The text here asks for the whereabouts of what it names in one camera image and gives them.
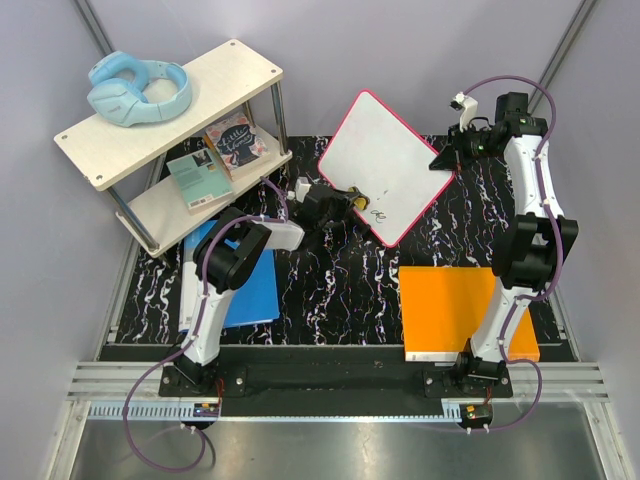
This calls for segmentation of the yellow whiteboard eraser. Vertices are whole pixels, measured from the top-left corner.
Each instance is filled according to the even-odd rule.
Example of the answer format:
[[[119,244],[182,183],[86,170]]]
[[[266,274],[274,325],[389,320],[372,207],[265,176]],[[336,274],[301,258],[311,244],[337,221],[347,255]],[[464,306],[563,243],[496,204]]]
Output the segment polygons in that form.
[[[349,188],[348,193],[350,195],[351,205],[359,211],[365,211],[370,203],[369,198],[364,195],[357,187],[352,186]]]

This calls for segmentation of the pink framed whiteboard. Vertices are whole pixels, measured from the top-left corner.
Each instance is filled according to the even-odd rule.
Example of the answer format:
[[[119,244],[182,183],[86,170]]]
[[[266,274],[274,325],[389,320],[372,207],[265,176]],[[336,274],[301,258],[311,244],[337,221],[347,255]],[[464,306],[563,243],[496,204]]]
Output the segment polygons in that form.
[[[370,90],[354,99],[318,161],[336,189],[369,198],[357,215],[386,247],[396,246],[454,179],[432,171],[438,152]]]

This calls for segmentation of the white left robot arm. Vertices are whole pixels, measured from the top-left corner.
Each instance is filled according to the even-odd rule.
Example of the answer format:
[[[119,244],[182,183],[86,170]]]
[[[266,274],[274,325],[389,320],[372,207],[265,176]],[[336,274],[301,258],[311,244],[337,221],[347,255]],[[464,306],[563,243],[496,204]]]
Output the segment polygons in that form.
[[[181,384],[196,396],[215,386],[220,338],[233,298],[249,280],[268,250],[293,252],[315,234],[364,211],[370,200],[360,190],[338,190],[298,179],[295,188],[277,190],[283,216],[247,215],[236,207],[198,230],[184,242],[180,324],[185,332],[179,354],[172,359]]]

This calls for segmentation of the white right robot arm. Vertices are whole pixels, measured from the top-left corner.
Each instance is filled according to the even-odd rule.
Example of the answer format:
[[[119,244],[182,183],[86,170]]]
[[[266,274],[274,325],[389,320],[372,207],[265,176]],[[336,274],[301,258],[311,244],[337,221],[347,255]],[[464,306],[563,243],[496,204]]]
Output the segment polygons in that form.
[[[461,171],[480,159],[502,156],[512,178],[515,215],[494,240],[495,288],[484,319],[466,341],[444,385],[479,397],[507,376],[508,352],[528,306],[549,296],[578,234],[553,192],[544,119],[508,114],[483,129],[459,124],[430,164],[434,171]]]

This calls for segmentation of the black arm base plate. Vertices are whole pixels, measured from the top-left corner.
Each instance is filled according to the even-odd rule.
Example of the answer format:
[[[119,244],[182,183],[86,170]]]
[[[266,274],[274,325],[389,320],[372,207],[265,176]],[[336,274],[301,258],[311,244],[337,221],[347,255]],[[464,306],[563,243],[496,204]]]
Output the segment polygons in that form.
[[[371,360],[360,363],[222,363],[207,371],[198,385],[177,368],[168,366],[161,374],[162,397],[209,396],[247,398],[251,394],[302,391],[392,392],[427,398],[470,398],[485,400],[513,395],[510,379],[503,375],[492,386],[455,384],[447,367],[433,364]]]

